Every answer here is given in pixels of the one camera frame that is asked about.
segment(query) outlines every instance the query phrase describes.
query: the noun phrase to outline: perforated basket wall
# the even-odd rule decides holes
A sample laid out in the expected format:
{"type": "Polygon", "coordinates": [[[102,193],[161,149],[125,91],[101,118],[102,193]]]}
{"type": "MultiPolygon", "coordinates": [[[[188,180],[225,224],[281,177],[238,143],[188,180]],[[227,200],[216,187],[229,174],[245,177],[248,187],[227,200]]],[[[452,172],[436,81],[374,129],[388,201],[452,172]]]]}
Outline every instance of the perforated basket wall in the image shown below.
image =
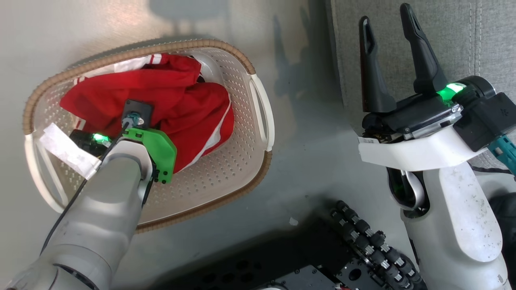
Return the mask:
{"type": "Polygon", "coordinates": [[[29,98],[24,113],[25,150],[33,179],[49,205],[62,211],[82,177],[38,140],[54,122],[66,134],[75,116],[59,106],[85,72],[123,60],[155,53],[193,56],[202,63],[207,82],[224,85],[235,115],[234,133],[213,153],[177,173],[171,184],[155,183],[143,208],[138,231],[148,231],[210,211],[250,192],[264,178],[272,157],[272,112],[254,67],[236,48],[216,40],[193,40],[143,47],[97,59],[62,72],[41,84],[29,98]]]}

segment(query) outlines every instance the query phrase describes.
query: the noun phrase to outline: gray upholstery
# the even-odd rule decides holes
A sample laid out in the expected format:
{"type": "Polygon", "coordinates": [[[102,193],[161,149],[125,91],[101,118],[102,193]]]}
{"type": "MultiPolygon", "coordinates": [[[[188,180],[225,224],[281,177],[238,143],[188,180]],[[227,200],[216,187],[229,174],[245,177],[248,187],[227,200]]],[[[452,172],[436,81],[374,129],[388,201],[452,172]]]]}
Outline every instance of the gray upholstery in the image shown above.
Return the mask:
{"type": "MultiPolygon", "coordinates": [[[[497,91],[516,99],[516,1],[406,1],[412,6],[448,81],[469,75],[489,80],[497,91]]],[[[362,103],[358,22],[367,15],[379,45],[379,62],[396,99],[413,94],[415,78],[409,42],[403,36],[403,1],[331,0],[336,58],[344,105],[357,134],[362,103]]],[[[514,140],[516,134],[509,135],[514,140]]],[[[473,166],[505,168],[490,153],[473,166]]]]}

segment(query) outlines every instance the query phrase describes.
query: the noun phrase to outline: green led indicator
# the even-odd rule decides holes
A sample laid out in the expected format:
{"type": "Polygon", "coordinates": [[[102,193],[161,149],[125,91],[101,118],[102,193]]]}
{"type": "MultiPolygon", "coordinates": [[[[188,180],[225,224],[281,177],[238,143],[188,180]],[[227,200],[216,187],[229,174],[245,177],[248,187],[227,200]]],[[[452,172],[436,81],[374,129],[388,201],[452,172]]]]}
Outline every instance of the green led indicator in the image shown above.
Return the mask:
{"type": "Polygon", "coordinates": [[[98,134],[98,133],[93,134],[93,139],[94,139],[95,141],[97,141],[98,143],[102,143],[102,141],[109,142],[109,138],[108,138],[107,136],[100,135],[100,134],[98,134]]]}
{"type": "Polygon", "coordinates": [[[443,99],[443,102],[447,103],[450,102],[458,92],[463,90],[465,88],[465,85],[459,84],[459,83],[451,83],[446,85],[446,88],[443,90],[438,91],[437,93],[441,96],[443,99]]]}

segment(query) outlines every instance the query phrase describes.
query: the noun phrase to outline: white plastic handle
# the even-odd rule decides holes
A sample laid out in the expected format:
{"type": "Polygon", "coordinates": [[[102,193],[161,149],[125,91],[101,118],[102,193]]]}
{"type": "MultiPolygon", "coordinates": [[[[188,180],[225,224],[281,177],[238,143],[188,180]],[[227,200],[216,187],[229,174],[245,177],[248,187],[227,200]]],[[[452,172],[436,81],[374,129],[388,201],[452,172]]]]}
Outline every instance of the white plastic handle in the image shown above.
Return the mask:
{"type": "Polygon", "coordinates": [[[251,75],[250,81],[251,88],[254,88],[256,94],[251,92],[254,98],[254,109],[256,111],[256,115],[258,118],[258,126],[260,129],[260,134],[262,140],[267,144],[267,151],[272,150],[272,146],[274,146],[274,138],[275,138],[275,128],[274,128],[274,117],[272,115],[272,109],[270,107],[269,98],[267,96],[267,92],[263,87],[262,81],[256,74],[251,75]],[[260,104],[262,105],[263,115],[265,116],[265,126],[267,129],[267,136],[265,136],[265,130],[263,126],[263,120],[260,109],[260,104]]]}
{"type": "Polygon", "coordinates": [[[62,213],[64,210],[63,205],[50,193],[39,171],[39,163],[36,156],[35,142],[32,134],[25,135],[25,156],[27,158],[30,175],[34,180],[39,193],[53,210],[58,213],[62,213]]]}

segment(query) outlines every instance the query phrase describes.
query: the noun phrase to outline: green mount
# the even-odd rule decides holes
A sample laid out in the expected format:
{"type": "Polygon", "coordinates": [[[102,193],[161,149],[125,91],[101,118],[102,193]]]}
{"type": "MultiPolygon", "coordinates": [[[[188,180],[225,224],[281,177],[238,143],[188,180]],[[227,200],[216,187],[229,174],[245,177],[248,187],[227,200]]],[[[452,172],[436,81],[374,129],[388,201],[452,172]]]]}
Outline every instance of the green mount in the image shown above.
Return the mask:
{"type": "Polygon", "coordinates": [[[122,136],[142,143],[159,170],[157,181],[163,184],[170,183],[178,150],[167,134],[160,130],[133,127],[122,136]]]}

